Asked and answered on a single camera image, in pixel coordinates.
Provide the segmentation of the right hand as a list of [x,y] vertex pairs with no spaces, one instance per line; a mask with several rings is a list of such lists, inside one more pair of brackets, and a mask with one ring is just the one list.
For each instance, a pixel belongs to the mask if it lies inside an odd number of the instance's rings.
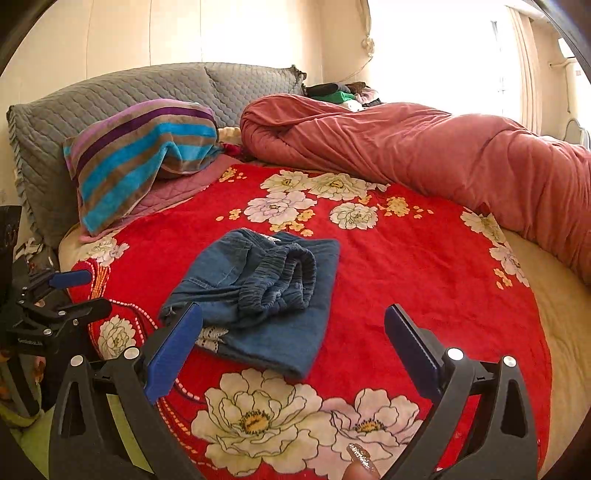
[[381,478],[366,449],[357,443],[349,443],[346,450],[351,463],[346,467],[342,480],[379,480]]

